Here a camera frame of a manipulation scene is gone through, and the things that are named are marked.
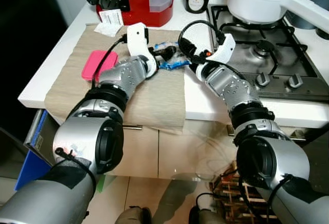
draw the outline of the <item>cabinet drawer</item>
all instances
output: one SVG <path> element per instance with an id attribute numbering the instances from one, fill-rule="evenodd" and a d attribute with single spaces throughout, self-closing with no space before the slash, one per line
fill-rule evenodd
<path id="1" fill-rule="evenodd" d="M 158 130 L 143 126 L 142 130 L 124 129 L 123 157 L 107 174 L 134 177 L 158 177 Z"/>
<path id="2" fill-rule="evenodd" d="M 186 120 L 181 135 L 159 132 L 159 178 L 211 180 L 235 160 L 226 124 Z"/>
<path id="3" fill-rule="evenodd" d="M 286 133 L 288 136 L 294 133 L 295 130 L 301 129 L 299 127 L 294 127 L 294 126 L 280 126 L 280 129 Z"/>

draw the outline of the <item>gas stove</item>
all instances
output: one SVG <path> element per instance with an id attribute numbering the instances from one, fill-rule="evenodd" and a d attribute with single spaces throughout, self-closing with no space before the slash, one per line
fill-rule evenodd
<path id="1" fill-rule="evenodd" d="M 236 46 L 228 65 L 256 88 L 262 98 L 329 102 L 329 87 L 284 20 L 270 25 L 246 24 L 227 6 L 208 6 L 210 22 L 231 33 Z M 213 31 L 212 49 L 218 48 Z"/>

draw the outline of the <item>kitchen counter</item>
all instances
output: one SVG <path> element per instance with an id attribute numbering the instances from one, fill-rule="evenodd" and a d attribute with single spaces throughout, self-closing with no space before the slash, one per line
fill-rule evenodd
<path id="1" fill-rule="evenodd" d="M 174 1 L 171 20 L 160 28 L 181 30 L 194 20 L 207 20 L 206 13 L 191 14 L 184 9 L 183 0 Z M 26 107 L 45 108 L 45 97 L 59 75 L 85 29 L 85 24 L 98 23 L 95 8 L 86 4 L 79 15 L 58 41 L 52 52 L 35 73 L 19 96 Z M 302 44 L 308 45 L 308 55 L 329 83 L 329 41 L 319 38 L 314 30 L 296 29 L 296 36 Z M 210 33 L 206 26 L 195 25 L 185 34 L 199 50 L 211 49 Z M 217 120 L 230 123 L 225 104 L 218 100 L 187 69 L 185 73 L 186 119 Z M 329 105 L 301 101 L 262 99 L 263 104 L 276 115 L 276 121 L 283 126 L 320 128 L 329 123 Z"/>

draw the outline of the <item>white pot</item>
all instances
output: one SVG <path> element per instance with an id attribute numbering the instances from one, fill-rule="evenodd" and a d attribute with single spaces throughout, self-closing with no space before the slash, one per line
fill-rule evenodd
<path id="1" fill-rule="evenodd" d="M 232 15 L 251 24 L 270 24 L 288 10 L 329 32 L 329 12 L 310 0 L 228 0 Z"/>

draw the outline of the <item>floor tile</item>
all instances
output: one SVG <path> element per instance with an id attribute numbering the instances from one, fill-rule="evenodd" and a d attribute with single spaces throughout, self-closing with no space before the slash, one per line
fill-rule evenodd
<path id="1" fill-rule="evenodd" d="M 131 177 L 125 209 L 129 206 L 148 207 L 153 224 L 187 224 L 190 209 L 202 192 L 209 192 L 208 183 Z M 204 196 L 199 204 L 208 208 L 211 202 L 209 196 Z"/>
<path id="2" fill-rule="evenodd" d="M 95 192 L 89 204 L 89 215 L 83 224 L 114 224 L 124 210 L 129 177 L 110 176 L 105 178 L 103 191 Z"/>

